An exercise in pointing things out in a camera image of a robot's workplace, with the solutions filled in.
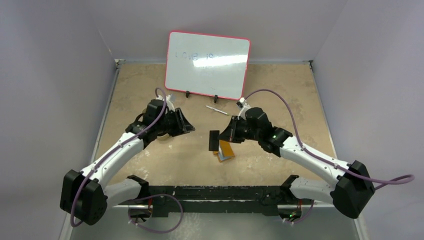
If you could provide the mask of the yellow leather card holder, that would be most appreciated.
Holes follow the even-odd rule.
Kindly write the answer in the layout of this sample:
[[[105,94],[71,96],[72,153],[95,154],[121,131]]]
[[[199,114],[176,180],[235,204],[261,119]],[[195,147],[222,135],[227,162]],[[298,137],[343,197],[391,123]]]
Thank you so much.
[[[235,158],[235,153],[229,142],[219,140],[218,151],[213,151],[213,155],[217,157],[220,163],[229,161]]]

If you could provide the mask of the beige oval plastic tray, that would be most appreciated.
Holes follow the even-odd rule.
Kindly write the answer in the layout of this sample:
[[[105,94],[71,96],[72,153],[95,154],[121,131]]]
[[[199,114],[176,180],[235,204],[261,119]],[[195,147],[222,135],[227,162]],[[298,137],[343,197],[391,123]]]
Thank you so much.
[[[156,139],[158,141],[166,141],[169,138],[172,138],[172,136],[169,133],[164,133],[164,134],[158,135]]]

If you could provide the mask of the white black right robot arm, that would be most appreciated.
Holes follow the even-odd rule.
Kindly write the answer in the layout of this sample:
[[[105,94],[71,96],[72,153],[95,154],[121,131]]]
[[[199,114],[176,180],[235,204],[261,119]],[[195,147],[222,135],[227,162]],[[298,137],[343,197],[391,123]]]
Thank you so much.
[[[265,152],[297,163],[321,178],[289,177],[280,191],[282,200],[288,204],[298,199],[317,200],[332,204],[344,216],[356,219],[376,191],[362,162],[348,163],[307,148],[291,132],[273,126],[259,107],[248,109],[244,116],[232,116],[217,138],[237,144],[256,141]]]

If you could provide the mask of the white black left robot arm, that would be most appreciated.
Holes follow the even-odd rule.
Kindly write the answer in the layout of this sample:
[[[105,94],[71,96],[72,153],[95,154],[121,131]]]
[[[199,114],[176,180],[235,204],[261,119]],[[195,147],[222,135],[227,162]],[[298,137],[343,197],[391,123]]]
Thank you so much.
[[[182,110],[169,100],[151,100],[144,112],[125,129],[120,139],[99,159],[80,171],[71,169],[62,182],[59,207],[87,225],[96,224],[105,212],[125,201],[138,205],[149,199],[149,183],[130,175],[109,185],[113,176],[134,156],[159,137],[177,137],[193,132],[195,127]]]

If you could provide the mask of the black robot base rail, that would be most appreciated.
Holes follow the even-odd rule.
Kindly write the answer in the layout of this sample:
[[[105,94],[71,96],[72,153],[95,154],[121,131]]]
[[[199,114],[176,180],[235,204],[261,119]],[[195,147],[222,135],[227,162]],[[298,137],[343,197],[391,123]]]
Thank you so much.
[[[302,211],[310,199],[295,198],[280,185],[257,186],[171,186],[151,185],[143,195],[125,205],[151,205],[154,218],[170,213],[262,214],[288,217]]]

